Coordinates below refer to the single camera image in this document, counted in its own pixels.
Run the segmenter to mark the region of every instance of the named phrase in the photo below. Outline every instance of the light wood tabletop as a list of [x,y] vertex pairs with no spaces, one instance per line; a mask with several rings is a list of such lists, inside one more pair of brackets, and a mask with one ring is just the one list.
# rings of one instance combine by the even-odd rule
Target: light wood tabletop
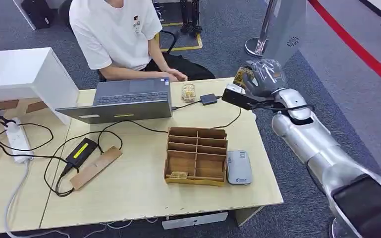
[[[54,139],[48,145],[35,150],[35,155],[52,155],[57,147],[61,145],[68,132],[68,125],[64,125],[50,109],[42,109],[36,112],[26,114],[27,105],[38,102],[39,99],[20,100],[16,109],[5,111],[4,116],[7,119],[18,117],[21,123],[37,123],[49,127]],[[31,148],[43,144],[50,139],[48,131],[44,128],[28,125],[24,127]],[[9,145],[6,134],[0,136],[0,140]],[[29,174],[23,186],[15,197],[10,208],[8,224],[12,231],[35,230],[40,226],[46,201],[49,196],[49,188],[46,186],[43,174],[48,159],[36,158],[30,162]],[[47,179],[51,182],[54,178],[57,162],[50,167]],[[10,195],[15,187],[21,181],[24,175],[25,166],[18,164],[12,157],[3,153],[0,148],[0,233],[5,232],[4,208],[7,205]]]
[[[227,78],[186,83],[195,85],[199,98],[210,93],[221,96],[226,84],[232,80]],[[173,106],[185,105],[181,100],[183,84],[171,84]],[[95,90],[82,90],[78,105],[91,105],[94,94]],[[195,104],[179,109],[173,112],[171,118],[137,122],[148,128],[164,131],[172,126],[211,128],[228,124],[237,117],[239,110],[238,107],[219,100],[218,103],[208,106]],[[109,124],[88,125],[73,119],[67,138],[102,130],[107,125]],[[167,134],[148,131],[130,122],[117,124],[109,130],[122,138],[123,155],[68,197],[61,198],[52,193],[40,228],[224,210],[236,210],[237,222],[242,225],[263,206],[283,202],[255,123],[255,115],[251,111],[241,110],[239,119],[225,128],[228,133],[228,149],[246,150],[250,157],[253,182],[247,186],[167,184],[163,178]],[[88,137],[97,140],[96,134]],[[81,140],[79,138],[67,143],[63,157]],[[116,137],[104,134],[101,146],[107,150],[112,146],[119,147],[120,142]],[[99,152],[95,150],[82,167],[92,163],[98,156]],[[63,167],[60,164],[57,176]],[[76,171],[71,171],[63,179],[61,191],[72,188],[69,179],[75,174]]]

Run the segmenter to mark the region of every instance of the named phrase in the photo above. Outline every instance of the laptop keyboard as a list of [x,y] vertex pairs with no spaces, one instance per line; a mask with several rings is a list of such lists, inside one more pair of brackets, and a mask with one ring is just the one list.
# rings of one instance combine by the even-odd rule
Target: laptop keyboard
[[115,95],[115,96],[108,96],[108,97],[99,97],[97,103],[98,104],[139,103],[139,102],[167,100],[167,97],[168,97],[167,92]]

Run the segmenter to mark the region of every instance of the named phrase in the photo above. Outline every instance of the man's hand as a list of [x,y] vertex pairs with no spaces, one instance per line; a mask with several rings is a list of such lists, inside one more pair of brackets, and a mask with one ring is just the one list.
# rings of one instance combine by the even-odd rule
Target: man's hand
[[178,71],[174,68],[169,68],[166,70],[167,73],[172,74],[178,79],[178,81],[187,81],[187,76],[184,75],[182,72]]
[[170,73],[167,73],[167,72],[159,72],[159,73],[160,73],[160,77],[168,77],[168,79],[171,83],[178,82],[178,79],[176,78],[176,76],[174,76]]

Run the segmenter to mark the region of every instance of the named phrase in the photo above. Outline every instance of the cardboard compartment box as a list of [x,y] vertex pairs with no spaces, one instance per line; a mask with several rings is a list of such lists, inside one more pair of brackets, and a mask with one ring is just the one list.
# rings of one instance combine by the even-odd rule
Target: cardboard compartment box
[[226,137],[222,129],[171,127],[165,181],[223,186],[226,181]]

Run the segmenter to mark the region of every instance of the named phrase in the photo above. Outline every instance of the table leg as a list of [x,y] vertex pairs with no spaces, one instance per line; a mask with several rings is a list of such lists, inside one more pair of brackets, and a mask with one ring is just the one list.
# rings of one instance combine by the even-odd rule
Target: table leg
[[256,213],[258,213],[264,206],[261,207],[251,207],[235,210],[235,219],[237,221],[237,226],[244,225],[250,218],[252,218]]

